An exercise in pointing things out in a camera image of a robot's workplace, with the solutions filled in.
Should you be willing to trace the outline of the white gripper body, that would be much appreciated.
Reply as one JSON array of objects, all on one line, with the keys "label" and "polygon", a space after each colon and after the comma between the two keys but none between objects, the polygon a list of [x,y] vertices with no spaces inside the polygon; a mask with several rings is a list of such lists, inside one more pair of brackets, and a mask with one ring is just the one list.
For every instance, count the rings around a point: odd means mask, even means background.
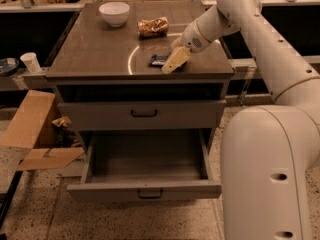
[{"label": "white gripper body", "polygon": [[192,53],[200,53],[211,45],[210,41],[207,41],[197,26],[197,22],[193,21],[186,27],[181,35],[181,44],[191,50]]}]

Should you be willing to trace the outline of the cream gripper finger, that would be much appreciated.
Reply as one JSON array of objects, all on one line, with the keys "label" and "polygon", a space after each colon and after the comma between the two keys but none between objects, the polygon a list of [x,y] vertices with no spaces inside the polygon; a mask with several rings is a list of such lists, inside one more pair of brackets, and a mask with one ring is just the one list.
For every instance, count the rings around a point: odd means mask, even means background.
[{"label": "cream gripper finger", "polygon": [[183,46],[183,44],[182,44],[182,38],[181,37],[176,38],[171,44],[171,48],[172,49],[175,49],[177,47],[182,47],[182,46]]},{"label": "cream gripper finger", "polygon": [[191,57],[191,51],[185,46],[176,47],[170,54],[161,70],[165,74],[170,74],[184,63],[186,63]]}]

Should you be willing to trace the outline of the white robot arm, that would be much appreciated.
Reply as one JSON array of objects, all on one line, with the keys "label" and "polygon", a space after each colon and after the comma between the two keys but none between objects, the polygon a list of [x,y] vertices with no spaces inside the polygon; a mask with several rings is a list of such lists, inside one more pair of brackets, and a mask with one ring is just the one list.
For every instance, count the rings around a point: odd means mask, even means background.
[{"label": "white robot arm", "polygon": [[305,172],[320,159],[320,76],[261,9],[260,0],[216,0],[173,42],[162,70],[241,33],[273,102],[241,110],[224,129],[225,240],[312,240]]}]

